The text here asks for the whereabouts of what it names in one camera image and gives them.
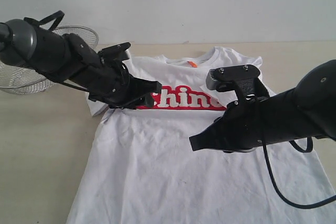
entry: beige table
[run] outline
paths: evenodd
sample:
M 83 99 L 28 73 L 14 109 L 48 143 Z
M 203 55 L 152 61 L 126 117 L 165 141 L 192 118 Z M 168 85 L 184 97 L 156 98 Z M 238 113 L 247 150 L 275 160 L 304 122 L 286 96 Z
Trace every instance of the beige table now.
M 133 45 L 131 51 L 181 58 L 200 56 L 213 46 Z M 262 56 L 264 81 L 276 92 L 294 87 L 309 70 L 336 58 L 336 42 L 331 41 L 221 46 Z M 80 91 L 60 85 L 31 95 L 0 92 L 0 115 L 0 223 L 65 223 L 101 117 L 90 116 Z M 336 143 L 315 141 L 315 149 L 336 187 Z

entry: wire basket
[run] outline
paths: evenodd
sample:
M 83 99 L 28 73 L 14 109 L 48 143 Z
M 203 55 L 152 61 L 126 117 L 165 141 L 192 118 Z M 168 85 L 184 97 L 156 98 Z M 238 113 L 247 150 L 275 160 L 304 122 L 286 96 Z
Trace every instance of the wire basket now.
M 54 33 L 77 34 L 92 49 L 98 44 L 98 34 L 90 28 L 83 26 L 61 26 L 54 30 Z M 44 91 L 54 85 L 44 76 L 34 70 L 17 68 L 3 64 L 0 61 L 0 90 L 11 94 L 32 94 Z

